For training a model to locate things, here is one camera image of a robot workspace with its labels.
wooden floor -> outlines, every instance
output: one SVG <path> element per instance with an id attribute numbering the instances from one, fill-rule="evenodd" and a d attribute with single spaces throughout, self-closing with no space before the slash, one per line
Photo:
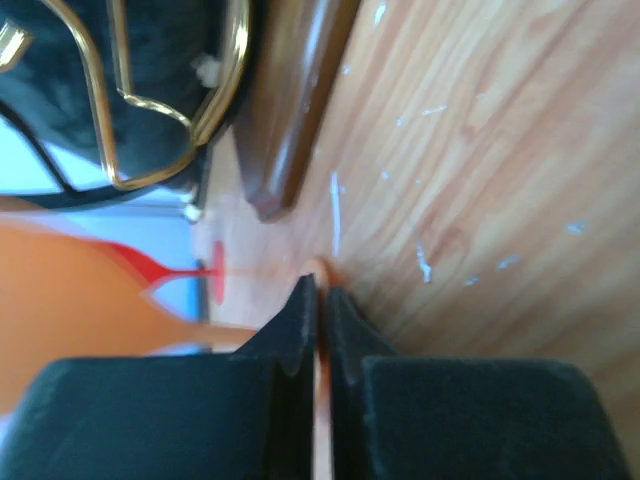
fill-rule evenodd
<path id="1" fill-rule="evenodd" d="M 230 133 L 214 160 L 217 318 L 325 256 L 407 354 L 578 365 L 640 475 L 637 0 L 365 0 L 295 210 L 257 221 Z"/>

white paint speck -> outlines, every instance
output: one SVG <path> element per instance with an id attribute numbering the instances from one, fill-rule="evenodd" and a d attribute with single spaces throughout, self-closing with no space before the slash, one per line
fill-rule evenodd
<path id="1" fill-rule="evenodd" d="M 424 250 L 420 242 L 416 242 L 416 257 L 418 257 L 418 266 L 424 275 L 424 283 L 431 283 L 431 267 L 424 258 Z"/>
<path id="2" fill-rule="evenodd" d="M 476 283 L 478 283 L 480 281 L 480 275 L 474 275 L 473 277 L 469 277 L 465 280 L 464 284 L 467 287 L 470 287 L 471 285 L 475 285 Z"/>
<path id="3" fill-rule="evenodd" d="M 338 172 L 335 170 L 331 172 L 329 195 L 333 212 L 333 256 L 337 257 L 340 251 L 340 186 L 338 185 Z"/>
<path id="4" fill-rule="evenodd" d="M 441 106 L 436 107 L 436 108 L 427 108 L 426 110 L 422 111 L 422 116 L 423 117 L 428 117 L 429 115 L 433 115 L 434 113 L 442 112 L 442 111 L 446 110 L 447 108 L 449 108 L 449 105 L 441 105 Z"/>
<path id="5" fill-rule="evenodd" d="M 384 12 L 386 12 L 386 11 L 387 11 L 387 4 L 382 2 L 378 6 L 378 8 L 376 10 L 376 16 L 373 19 L 373 24 L 374 25 L 378 25 L 380 23 L 380 20 L 382 20 L 382 16 L 384 15 Z"/>
<path id="6" fill-rule="evenodd" d="M 587 230 L 585 222 L 573 222 L 567 225 L 567 233 L 571 235 L 582 235 Z"/>
<path id="7" fill-rule="evenodd" d="M 509 265 L 513 265 L 520 261 L 520 255 L 511 255 L 510 257 L 505 258 L 501 261 L 496 267 L 498 270 L 506 270 L 509 268 Z"/>

gold metal tube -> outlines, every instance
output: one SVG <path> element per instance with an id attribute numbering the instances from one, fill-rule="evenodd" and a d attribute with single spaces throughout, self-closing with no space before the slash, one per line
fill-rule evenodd
<path id="1" fill-rule="evenodd" d="M 27 51 L 33 37 L 10 21 L 0 30 L 0 73 L 11 70 Z"/>
<path id="2" fill-rule="evenodd" d="M 78 16 L 63 0 L 41 0 L 71 31 L 80 51 L 87 90 L 91 101 L 94 126 L 102 168 L 111 183 L 123 190 L 132 190 L 166 180 L 184 169 L 193 159 L 196 145 L 209 141 L 212 133 L 220 126 L 224 113 L 236 92 L 247 60 L 250 3 L 251 0 L 229 0 L 231 12 L 231 38 L 228 40 L 229 56 L 225 63 L 228 68 L 220 87 L 210 93 L 191 121 L 181 112 L 156 100 L 134 93 L 131 75 L 130 51 L 127 35 L 126 9 L 124 0 L 106 0 L 111 25 L 112 53 L 118 92 L 130 105 L 145 108 L 179 121 L 188 135 L 188 150 L 169 167 L 156 170 L 139 178 L 123 179 L 119 173 L 117 149 L 113 135 L 109 101 L 105 86 L 104 71 L 98 50 Z"/>

dark wooden furniture leg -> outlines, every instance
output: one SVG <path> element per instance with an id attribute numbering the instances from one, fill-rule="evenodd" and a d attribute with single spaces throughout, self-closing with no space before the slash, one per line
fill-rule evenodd
<path id="1" fill-rule="evenodd" d="M 269 0 L 234 120 L 245 195 L 262 221 L 295 203 L 358 0 Z"/>

velvet cushion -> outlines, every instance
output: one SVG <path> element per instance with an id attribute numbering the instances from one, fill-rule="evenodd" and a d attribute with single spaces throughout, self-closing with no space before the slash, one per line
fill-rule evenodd
<path id="1" fill-rule="evenodd" d="M 191 62 L 218 40 L 219 1 L 128 0 L 134 91 L 193 117 L 206 91 Z M 185 152 L 184 127 L 128 105 L 116 91 L 107 0 L 67 0 L 85 23 L 104 66 L 114 136 L 123 173 L 137 176 Z M 12 20 L 34 41 L 17 65 L 0 74 L 0 98 L 40 139 L 99 163 L 93 117 L 78 48 L 69 29 L 37 0 L 0 0 L 0 21 Z"/>

